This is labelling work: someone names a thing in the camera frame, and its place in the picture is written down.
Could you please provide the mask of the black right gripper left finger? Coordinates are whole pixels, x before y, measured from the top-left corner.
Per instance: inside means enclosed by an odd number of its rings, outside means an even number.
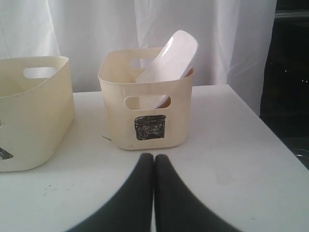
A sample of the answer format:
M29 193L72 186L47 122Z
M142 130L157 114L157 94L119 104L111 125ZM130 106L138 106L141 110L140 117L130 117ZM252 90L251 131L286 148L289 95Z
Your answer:
M154 156L142 153L119 190L71 232L149 232L153 210Z

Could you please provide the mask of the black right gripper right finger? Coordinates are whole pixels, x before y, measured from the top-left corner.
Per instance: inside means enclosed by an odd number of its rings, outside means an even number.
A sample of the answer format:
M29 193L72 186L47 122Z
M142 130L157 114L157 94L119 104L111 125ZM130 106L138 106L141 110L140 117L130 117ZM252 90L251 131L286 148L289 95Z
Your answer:
M154 162L154 213L158 232L237 232L185 185L167 155Z

